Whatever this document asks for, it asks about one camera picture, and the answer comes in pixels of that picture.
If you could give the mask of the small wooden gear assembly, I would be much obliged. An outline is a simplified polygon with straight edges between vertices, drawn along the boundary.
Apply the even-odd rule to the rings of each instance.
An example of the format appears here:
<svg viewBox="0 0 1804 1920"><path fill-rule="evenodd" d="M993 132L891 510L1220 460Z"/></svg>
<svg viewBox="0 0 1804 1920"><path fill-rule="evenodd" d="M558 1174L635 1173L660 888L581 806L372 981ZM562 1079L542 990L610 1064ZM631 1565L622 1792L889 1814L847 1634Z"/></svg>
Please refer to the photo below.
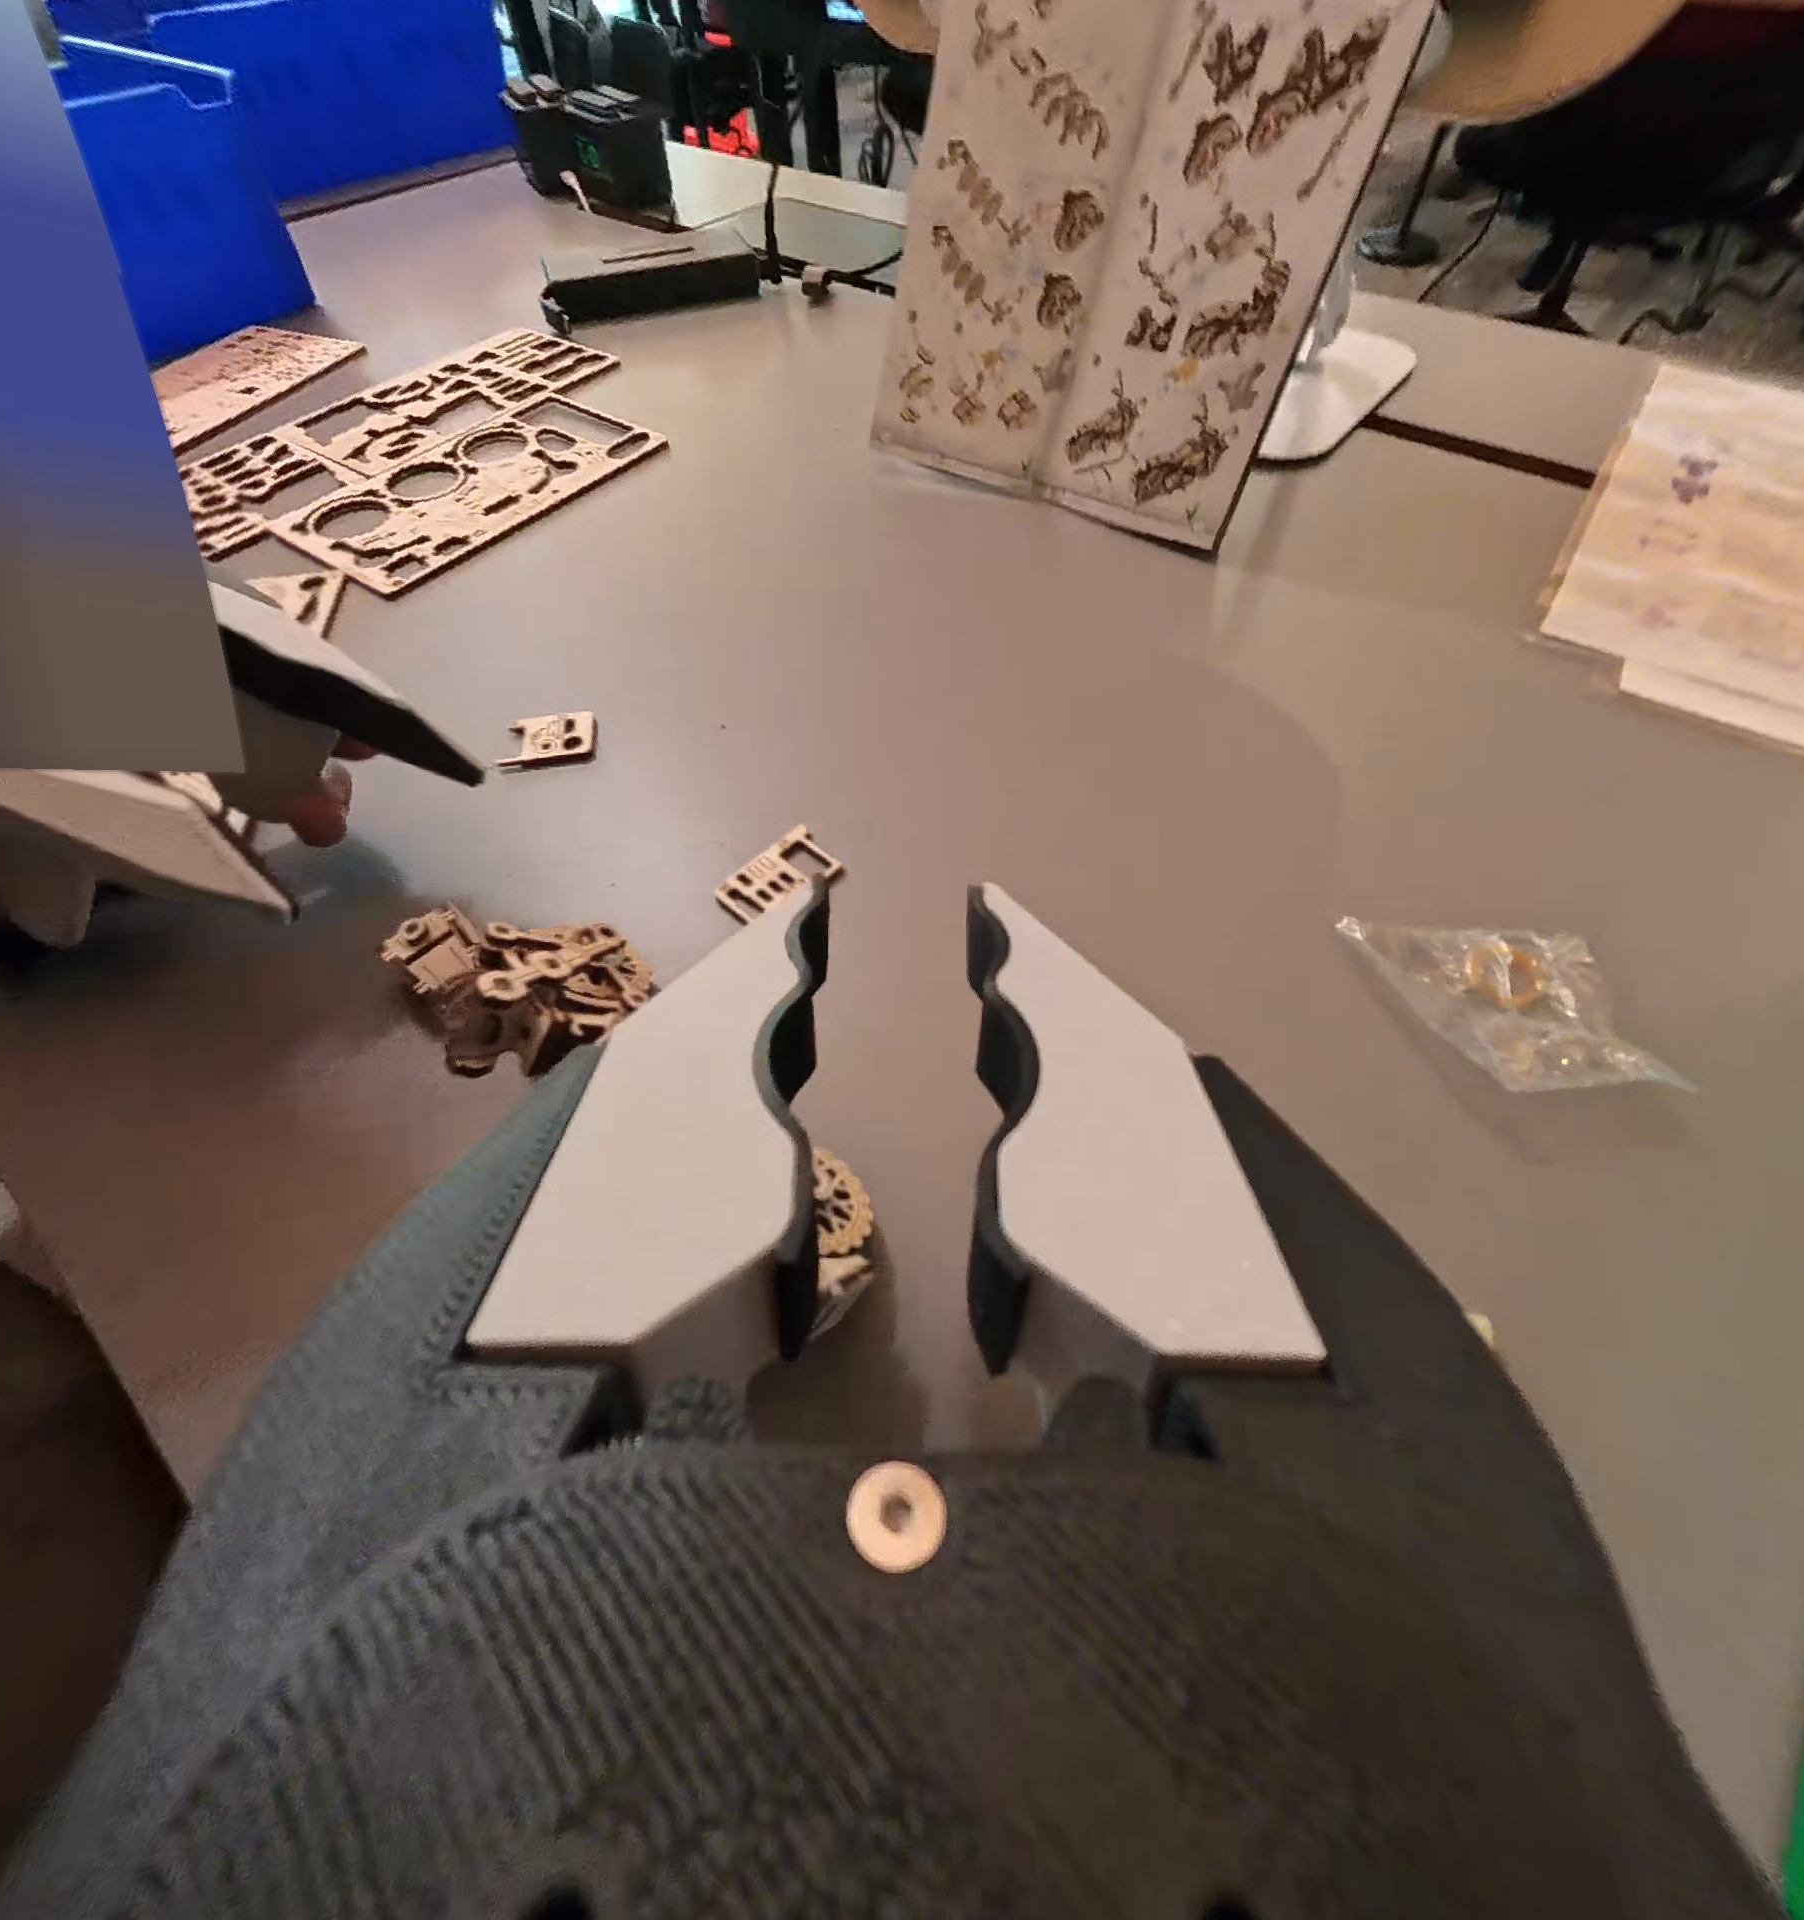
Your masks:
<svg viewBox="0 0 1804 1920"><path fill-rule="evenodd" d="M816 1312L810 1338L831 1332L872 1282L875 1217L866 1188L831 1151L812 1150L818 1230Z"/></svg>

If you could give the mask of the white monitor stand base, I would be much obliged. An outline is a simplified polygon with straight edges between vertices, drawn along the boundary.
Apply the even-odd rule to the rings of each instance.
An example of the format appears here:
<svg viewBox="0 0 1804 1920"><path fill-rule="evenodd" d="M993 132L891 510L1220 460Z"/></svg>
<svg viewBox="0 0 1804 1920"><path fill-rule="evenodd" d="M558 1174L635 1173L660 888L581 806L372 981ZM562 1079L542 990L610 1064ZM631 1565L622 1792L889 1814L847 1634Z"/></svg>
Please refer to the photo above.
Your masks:
<svg viewBox="0 0 1804 1920"><path fill-rule="evenodd" d="M1349 325L1353 267L1323 285L1299 353L1256 452L1263 468L1300 468L1335 453L1413 376L1417 349Z"/></svg>

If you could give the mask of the large wooden puzzle sheet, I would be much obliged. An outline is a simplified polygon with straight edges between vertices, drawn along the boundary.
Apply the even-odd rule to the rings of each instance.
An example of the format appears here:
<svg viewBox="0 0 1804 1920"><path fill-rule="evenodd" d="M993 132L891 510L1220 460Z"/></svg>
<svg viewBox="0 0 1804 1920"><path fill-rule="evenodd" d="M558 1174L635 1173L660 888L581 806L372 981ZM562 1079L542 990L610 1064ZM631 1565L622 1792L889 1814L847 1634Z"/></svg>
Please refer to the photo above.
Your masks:
<svg viewBox="0 0 1804 1920"><path fill-rule="evenodd" d="M518 329L296 423L315 474L268 498L265 537L386 601L429 585L667 452L590 397L617 369Z"/></svg>

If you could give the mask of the wooden motorcycle model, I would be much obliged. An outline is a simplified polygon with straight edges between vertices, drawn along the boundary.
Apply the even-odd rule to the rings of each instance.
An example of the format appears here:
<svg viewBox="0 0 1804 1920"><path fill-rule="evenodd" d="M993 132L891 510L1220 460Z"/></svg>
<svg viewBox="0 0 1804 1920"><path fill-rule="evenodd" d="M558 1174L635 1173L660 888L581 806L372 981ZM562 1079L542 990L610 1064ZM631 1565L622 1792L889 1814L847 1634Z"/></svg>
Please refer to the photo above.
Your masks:
<svg viewBox="0 0 1804 1920"><path fill-rule="evenodd" d="M657 991L650 965L610 925L480 924L454 905L396 925L378 957L458 1079L506 1061L538 1079L603 1043Z"/></svg>

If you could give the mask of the clear bag of small parts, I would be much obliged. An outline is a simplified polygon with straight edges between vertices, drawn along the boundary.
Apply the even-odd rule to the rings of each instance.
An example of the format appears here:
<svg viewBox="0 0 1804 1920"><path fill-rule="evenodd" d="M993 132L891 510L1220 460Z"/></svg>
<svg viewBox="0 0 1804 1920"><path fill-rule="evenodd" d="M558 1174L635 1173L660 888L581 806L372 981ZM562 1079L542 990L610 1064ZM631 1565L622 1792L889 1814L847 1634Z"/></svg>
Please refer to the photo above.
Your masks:
<svg viewBox="0 0 1804 1920"><path fill-rule="evenodd" d="M1696 1087L1614 1024L1589 945L1570 934L1378 925L1337 934L1443 1043L1509 1093Z"/></svg>

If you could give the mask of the wooden piece with grid holes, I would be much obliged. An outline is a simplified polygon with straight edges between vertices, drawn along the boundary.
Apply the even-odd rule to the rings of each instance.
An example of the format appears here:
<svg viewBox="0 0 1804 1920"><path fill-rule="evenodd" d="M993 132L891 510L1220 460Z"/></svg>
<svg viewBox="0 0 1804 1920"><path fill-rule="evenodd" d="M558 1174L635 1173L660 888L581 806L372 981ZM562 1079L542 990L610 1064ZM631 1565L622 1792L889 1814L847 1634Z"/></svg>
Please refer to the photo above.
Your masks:
<svg viewBox="0 0 1804 1920"><path fill-rule="evenodd" d="M716 906L750 925L814 888L831 889L843 875L845 863L812 829L796 826L719 881Z"/></svg>

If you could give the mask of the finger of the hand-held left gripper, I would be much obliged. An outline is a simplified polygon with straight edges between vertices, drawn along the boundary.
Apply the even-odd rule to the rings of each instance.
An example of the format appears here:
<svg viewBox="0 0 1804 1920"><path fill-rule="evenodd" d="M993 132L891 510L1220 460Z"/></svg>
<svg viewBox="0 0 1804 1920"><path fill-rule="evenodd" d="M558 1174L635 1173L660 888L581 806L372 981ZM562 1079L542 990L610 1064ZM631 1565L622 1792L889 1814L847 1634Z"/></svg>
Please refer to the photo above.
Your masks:
<svg viewBox="0 0 1804 1920"><path fill-rule="evenodd" d="M210 599L232 693L253 710L466 788L487 780L480 759L275 601L220 578Z"/></svg>
<svg viewBox="0 0 1804 1920"><path fill-rule="evenodd" d="M253 822L199 773L0 772L0 909L48 948L82 939L105 886L286 925L296 905L253 838Z"/></svg>

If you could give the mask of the black office chair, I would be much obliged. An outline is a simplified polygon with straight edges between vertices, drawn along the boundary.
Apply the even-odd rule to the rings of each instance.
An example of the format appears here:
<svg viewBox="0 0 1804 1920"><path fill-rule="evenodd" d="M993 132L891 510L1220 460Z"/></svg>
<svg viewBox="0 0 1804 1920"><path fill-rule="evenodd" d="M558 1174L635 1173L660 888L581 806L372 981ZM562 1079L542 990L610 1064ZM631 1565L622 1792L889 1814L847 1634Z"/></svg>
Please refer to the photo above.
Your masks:
<svg viewBox="0 0 1804 1920"><path fill-rule="evenodd" d="M1770 243L1804 206L1804 7L1688 5L1610 76L1467 128L1452 156L1499 212L1520 206L1545 228L1517 281L1536 299L1512 322L1585 339L1566 301L1587 255L1656 252L1688 233L1697 275L1683 304L1641 311L1619 344L1697 333L1732 246Z"/></svg>

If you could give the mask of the person's brown clothing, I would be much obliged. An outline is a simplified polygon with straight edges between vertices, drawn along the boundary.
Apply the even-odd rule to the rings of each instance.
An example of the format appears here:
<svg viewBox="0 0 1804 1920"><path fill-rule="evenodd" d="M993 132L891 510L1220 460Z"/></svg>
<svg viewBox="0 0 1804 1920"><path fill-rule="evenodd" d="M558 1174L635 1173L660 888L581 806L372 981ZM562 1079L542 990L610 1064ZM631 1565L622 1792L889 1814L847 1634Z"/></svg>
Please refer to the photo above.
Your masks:
<svg viewBox="0 0 1804 1920"><path fill-rule="evenodd" d="M114 1692L182 1517L87 1328L0 1261L0 1872Z"/></svg>

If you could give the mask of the flat black box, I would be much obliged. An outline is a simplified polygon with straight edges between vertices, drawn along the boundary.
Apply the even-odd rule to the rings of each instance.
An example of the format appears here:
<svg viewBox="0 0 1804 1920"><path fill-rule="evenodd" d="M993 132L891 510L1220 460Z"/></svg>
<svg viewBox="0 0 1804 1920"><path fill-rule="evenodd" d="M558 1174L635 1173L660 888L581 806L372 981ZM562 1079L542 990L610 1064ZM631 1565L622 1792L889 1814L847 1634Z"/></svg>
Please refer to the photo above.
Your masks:
<svg viewBox="0 0 1804 1920"><path fill-rule="evenodd" d="M569 249L542 263L541 319L558 335L575 326L637 320L755 299L762 264L727 231L648 235L615 249Z"/></svg>

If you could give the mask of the uncut wooden puzzle sheet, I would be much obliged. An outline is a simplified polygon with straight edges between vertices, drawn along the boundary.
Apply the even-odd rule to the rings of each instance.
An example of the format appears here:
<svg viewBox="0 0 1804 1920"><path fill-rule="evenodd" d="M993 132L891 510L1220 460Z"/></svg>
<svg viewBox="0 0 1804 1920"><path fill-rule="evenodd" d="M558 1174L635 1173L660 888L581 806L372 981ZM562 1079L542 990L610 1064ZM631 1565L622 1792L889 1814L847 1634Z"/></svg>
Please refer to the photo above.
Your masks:
<svg viewBox="0 0 1804 1920"><path fill-rule="evenodd" d="M364 345L347 339L270 325L198 348L152 375L168 445L182 455L364 353Z"/></svg>

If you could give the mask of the open instruction booklet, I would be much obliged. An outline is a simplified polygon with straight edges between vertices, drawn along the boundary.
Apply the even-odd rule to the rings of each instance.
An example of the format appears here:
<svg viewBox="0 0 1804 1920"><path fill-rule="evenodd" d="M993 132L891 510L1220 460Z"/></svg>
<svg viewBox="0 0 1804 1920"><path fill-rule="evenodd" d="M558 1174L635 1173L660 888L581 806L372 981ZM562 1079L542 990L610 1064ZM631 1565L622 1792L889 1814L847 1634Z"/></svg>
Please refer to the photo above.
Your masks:
<svg viewBox="0 0 1804 1920"><path fill-rule="evenodd" d="M1212 556L1441 7L866 13L932 61L872 443Z"/></svg>

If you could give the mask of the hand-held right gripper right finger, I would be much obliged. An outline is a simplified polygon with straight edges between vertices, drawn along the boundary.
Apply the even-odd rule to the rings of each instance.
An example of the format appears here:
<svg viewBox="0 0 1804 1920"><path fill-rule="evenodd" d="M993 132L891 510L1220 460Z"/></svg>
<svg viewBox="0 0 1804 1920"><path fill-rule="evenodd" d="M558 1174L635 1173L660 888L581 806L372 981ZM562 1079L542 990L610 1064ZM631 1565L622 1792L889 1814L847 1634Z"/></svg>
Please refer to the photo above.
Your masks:
<svg viewBox="0 0 1804 1920"><path fill-rule="evenodd" d="M977 1168L965 1301L993 1379L1323 1380L1327 1351L1183 1038L984 881L965 903Z"/></svg>

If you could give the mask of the triangular wooden piece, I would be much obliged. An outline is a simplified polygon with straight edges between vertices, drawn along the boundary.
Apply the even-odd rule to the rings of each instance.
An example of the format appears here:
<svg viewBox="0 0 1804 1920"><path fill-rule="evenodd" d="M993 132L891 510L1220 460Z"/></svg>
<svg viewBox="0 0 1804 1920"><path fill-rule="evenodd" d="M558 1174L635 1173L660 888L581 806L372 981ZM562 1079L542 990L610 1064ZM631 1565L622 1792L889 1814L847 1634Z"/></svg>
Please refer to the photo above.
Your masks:
<svg viewBox="0 0 1804 1920"><path fill-rule="evenodd" d="M330 568L252 577L246 591L326 641L332 634L347 578Z"/></svg>

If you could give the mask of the blue plastic bin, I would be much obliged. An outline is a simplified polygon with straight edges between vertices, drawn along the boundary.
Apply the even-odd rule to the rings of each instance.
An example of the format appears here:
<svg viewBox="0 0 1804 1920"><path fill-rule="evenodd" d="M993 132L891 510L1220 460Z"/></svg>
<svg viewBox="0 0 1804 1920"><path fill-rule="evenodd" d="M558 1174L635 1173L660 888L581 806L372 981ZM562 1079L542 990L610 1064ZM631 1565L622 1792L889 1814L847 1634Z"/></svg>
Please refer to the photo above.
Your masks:
<svg viewBox="0 0 1804 1920"><path fill-rule="evenodd" d="M480 3L49 3L55 92L152 365L314 304L285 206L504 146Z"/></svg>

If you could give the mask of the person's left hand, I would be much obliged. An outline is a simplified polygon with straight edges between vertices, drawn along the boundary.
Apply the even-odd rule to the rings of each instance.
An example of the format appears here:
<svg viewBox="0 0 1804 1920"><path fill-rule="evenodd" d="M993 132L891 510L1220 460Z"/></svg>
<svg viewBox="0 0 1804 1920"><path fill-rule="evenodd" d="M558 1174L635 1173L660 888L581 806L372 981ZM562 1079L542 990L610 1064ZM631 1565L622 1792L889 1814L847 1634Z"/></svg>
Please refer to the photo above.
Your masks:
<svg viewBox="0 0 1804 1920"><path fill-rule="evenodd" d="M347 736L336 741L335 753L326 759L314 782L296 792L258 794L249 792L235 804L252 819L270 827L285 827L306 848L325 852L338 848L352 824L356 780L354 768L364 756L372 759L372 749Z"/></svg>

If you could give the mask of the black charging dock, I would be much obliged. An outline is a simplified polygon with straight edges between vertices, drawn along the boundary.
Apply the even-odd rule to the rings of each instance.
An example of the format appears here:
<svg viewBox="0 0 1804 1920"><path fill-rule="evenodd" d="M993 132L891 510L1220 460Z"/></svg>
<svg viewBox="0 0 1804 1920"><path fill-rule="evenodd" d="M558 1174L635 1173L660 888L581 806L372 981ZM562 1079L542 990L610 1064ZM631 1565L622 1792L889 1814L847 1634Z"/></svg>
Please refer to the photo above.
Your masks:
<svg viewBox="0 0 1804 1920"><path fill-rule="evenodd" d="M506 79L500 106L529 187L609 218L675 229L662 110L615 85Z"/></svg>

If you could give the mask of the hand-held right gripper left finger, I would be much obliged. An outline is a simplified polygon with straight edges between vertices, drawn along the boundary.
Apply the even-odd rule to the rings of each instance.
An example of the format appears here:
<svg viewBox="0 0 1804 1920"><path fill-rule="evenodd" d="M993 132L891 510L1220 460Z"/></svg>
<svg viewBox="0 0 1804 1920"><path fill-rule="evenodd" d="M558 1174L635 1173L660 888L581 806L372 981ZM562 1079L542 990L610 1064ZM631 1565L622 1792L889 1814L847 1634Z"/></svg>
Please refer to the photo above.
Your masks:
<svg viewBox="0 0 1804 1920"><path fill-rule="evenodd" d="M660 990L592 1056L475 1308L488 1364L604 1365L631 1388L745 1388L818 1299L814 1150L830 886L808 881Z"/></svg>

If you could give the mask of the papers in plastic sleeve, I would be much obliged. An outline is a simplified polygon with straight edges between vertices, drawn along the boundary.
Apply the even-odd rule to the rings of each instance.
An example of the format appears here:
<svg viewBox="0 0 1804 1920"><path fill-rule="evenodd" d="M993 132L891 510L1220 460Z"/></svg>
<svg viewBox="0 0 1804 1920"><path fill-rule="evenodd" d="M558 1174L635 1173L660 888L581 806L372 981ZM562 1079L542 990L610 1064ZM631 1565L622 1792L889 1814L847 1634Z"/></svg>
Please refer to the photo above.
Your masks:
<svg viewBox="0 0 1804 1920"><path fill-rule="evenodd" d="M1537 605L1619 694L1804 754L1804 386L1660 361Z"/></svg>

